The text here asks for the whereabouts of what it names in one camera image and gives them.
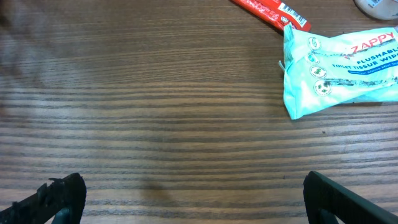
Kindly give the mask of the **teal tissue packet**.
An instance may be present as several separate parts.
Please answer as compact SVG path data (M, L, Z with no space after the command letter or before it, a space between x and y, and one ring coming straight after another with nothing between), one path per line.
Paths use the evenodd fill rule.
M291 119L342 103L397 101L397 30L324 37L284 28L284 105Z

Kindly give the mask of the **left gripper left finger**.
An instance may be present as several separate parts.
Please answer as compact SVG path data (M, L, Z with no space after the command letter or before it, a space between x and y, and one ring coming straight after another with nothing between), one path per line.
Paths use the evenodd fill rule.
M2 224L79 224L86 202L83 177L72 173L62 179L51 178L50 185L41 185L35 194L1 211Z

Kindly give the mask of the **red stick packet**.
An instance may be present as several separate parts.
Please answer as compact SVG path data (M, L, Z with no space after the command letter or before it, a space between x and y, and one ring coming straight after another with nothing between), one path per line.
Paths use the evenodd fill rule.
M232 2L281 31L288 24L294 29L305 32L312 27L306 18L280 0L232 0Z

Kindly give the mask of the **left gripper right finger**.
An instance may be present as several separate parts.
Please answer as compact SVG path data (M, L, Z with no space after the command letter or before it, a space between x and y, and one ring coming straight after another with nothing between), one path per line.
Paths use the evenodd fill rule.
M397 223L393 213L316 171L305 177L303 197L309 224Z

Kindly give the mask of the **clear jar green lid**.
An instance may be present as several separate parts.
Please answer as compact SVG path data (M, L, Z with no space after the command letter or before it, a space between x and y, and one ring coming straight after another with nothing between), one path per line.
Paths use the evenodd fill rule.
M384 21L397 19L397 0L354 0L366 15Z

